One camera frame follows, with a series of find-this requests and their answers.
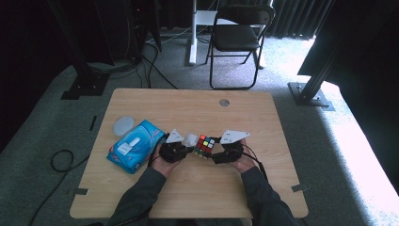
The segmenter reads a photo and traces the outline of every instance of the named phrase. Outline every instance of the folding chair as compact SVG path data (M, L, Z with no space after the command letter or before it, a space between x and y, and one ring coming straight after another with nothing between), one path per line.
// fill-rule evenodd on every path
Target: folding chair
M208 63L208 58L211 58L211 71L209 85L212 89L251 89L258 76L259 62L263 49L264 34L268 26L271 25L276 11L270 6L248 6L248 5L232 5L221 9L215 16L214 26L209 41L208 53L205 64ZM233 24L219 24L219 20L227 20ZM254 27L260 27L261 31L257 35ZM247 55L214 55L214 49L220 52L248 52ZM214 71L214 57L246 57L243 64L251 53L257 57L255 74L253 82L247 87L214 87L213 85L213 71Z

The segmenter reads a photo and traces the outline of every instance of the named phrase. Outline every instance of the jacket sleeve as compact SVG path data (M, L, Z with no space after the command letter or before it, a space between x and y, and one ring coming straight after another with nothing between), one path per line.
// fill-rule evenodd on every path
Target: jacket sleeve
M107 225L147 225L149 213L167 178L153 168L147 168L120 198Z
M243 172L241 178L255 225L297 225L288 205L280 199L257 167Z

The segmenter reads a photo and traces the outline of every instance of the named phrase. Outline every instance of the tissue box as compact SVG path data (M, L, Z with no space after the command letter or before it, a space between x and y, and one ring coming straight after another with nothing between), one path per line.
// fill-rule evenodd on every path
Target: tissue box
M135 173L150 157L164 132L149 121L142 121L115 143L106 157L129 173Z

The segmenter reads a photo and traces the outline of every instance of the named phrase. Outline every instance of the gray carpet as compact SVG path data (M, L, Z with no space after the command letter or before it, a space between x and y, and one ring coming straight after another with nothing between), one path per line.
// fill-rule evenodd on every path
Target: gray carpet
M325 83L322 91L335 111L321 107L297 106L288 82L306 82L298 69L312 41L269 38L265 41L266 67L259 72L253 90L272 93L296 171L305 191L309 214L316 225L398 225L398 198L381 171L339 89ZM199 41L195 66L188 65L189 39L163 43L163 52L154 64L178 89L210 89L209 64L203 65L207 44ZM144 56L154 60L155 52L146 45ZM245 65L240 59L216 63L217 84L250 83L253 58ZM94 63L93 67L110 67ZM73 67L58 75L44 93L30 117L0 155L0 225L27 225L42 201L64 173L55 172L51 156L59 150L71 150L73 164L91 151L112 91L116 88L146 88L150 65L144 61L129 72L112 73L103 96L83 96L79 100L60 100L76 76ZM152 69L153 89L173 87ZM92 127L93 117L97 120ZM67 168L70 157L55 159ZM70 171L60 187L39 211L34 225L87 225L106 219L73 219L69 215L72 196L78 187L86 162Z

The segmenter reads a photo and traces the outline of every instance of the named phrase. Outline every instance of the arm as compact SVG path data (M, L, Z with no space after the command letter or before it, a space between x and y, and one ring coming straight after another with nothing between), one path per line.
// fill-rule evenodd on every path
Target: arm
M247 147L244 152L250 154ZM243 180L247 194L247 205L255 225L297 225L288 205L262 176L252 159L242 156L229 165L235 167Z
M168 163L155 151L152 166L145 169L138 181L120 198L120 202L107 225L147 225L152 206L167 181L168 176L180 162Z

